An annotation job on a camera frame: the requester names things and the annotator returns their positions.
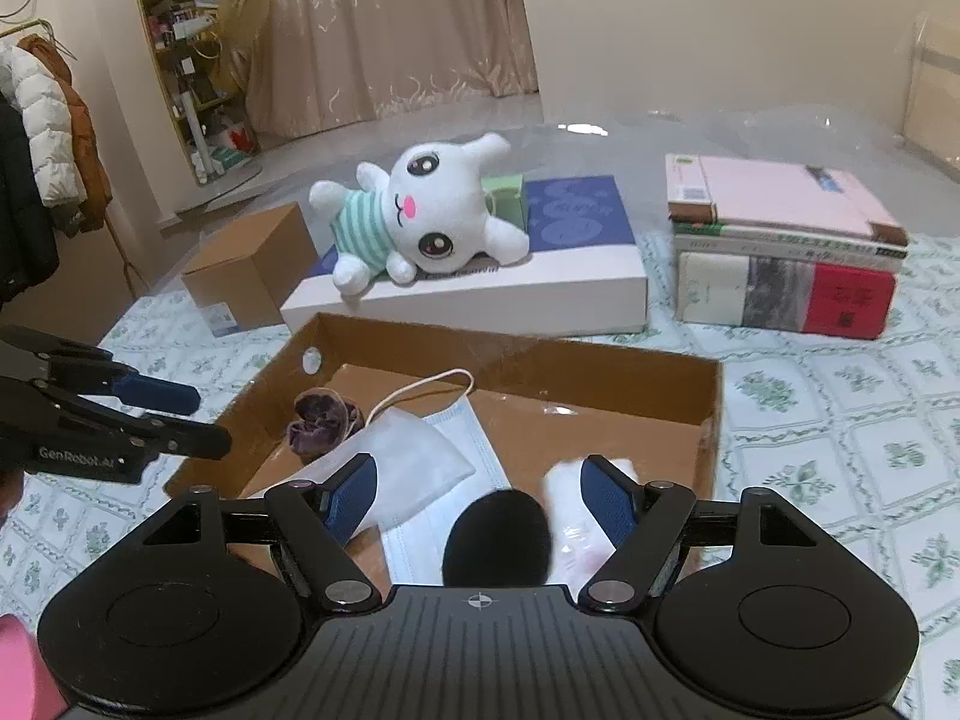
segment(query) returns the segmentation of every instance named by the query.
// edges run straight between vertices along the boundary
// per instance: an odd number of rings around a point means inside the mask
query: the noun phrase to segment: white plush bunny
[[[507,151],[510,143],[493,133],[462,145],[423,143],[402,153],[390,175],[361,162],[359,191],[315,183],[310,204],[333,229],[333,283],[342,295],[362,293],[384,269],[409,284],[418,266],[452,274],[480,251],[501,265],[523,259],[530,239],[490,214],[480,186],[481,167]]]

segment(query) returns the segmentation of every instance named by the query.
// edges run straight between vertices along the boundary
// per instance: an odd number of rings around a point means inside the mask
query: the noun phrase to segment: sticker label
[[[200,309],[200,315],[206,322],[206,326],[210,328],[214,338],[240,332],[240,325],[234,319],[227,303],[214,303],[212,306],[205,306]]]
[[[807,165],[806,171],[813,176],[813,180],[820,185],[820,188],[823,191],[835,191],[837,194],[843,194],[843,190],[840,189],[840,186],[837,184],[837,182],[833,180],[833,176],[822,167]]]
[[[685,154],[667,156],[667,192],[670,200],[712,205],[707,177],[700,158]]]

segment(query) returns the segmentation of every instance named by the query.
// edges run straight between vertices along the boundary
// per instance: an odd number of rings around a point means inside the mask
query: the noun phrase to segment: closed cardboard box
[[[960,31],[933,20],[923,25],[914,50],[904,136],[960,179]]]
[[[236,218],[184,269],[184,285],[215,336],[281,324],[280,306],[317,260],[295,203]]]

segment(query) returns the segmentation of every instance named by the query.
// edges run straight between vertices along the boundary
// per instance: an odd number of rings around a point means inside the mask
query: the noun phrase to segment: clothes hanger
[[[18,32],[25,32],[28,29],[34,28],[35,26],[41,26],[43,28],[43,30],[47,33],[47,40],[50,41],[50,43],[52,43],[57,49],[59,49],[62,53],[65,53],[74,61],[78,61],[77,55],[71,52],[71,50],[69,50],[63,43],[56,39],[54,26],[46,19],[30,19],[23,23],[18,23],[16,26],[12,26],[10,29],[4,29],[2,32],[0,32],[0,40],[10,35],[16,35]]]

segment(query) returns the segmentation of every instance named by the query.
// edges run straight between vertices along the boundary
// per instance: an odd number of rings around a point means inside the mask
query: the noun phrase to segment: mask ear loop
[[[440,381],[440,379],[448,378],[449,376],[453,376],[456,373],[466,376],[467,379],[470,380],[470,383],[467,385],[467,390],[464,392],[464,397],[466,397],[473,391],[473,388],[476,385],[476,379],[473,378],[473,374],[470,373],[466,368],[451,367],[450,370],[445,370],[443,373],[438,373],[434,376],[428,376],[425,379],[411,382],[411,384],[408,384],[407,386],[402,386],[400,389],[395,389],[393,392],[387,395],[383,400],[377,403],[370,410],[370,414],[367,416],[367,424],[371,424],[371,422],[373,422],[373,420],[383,410],[386,410],[387,406],[390,406],[390,404],[394,402],[395,399],[397,399],[397,397],[407,394],[407,392],[411,391],[411,389],[416,389],[418,386],[423,386],[424,384],[430,384],[431,382],[438,382]]]

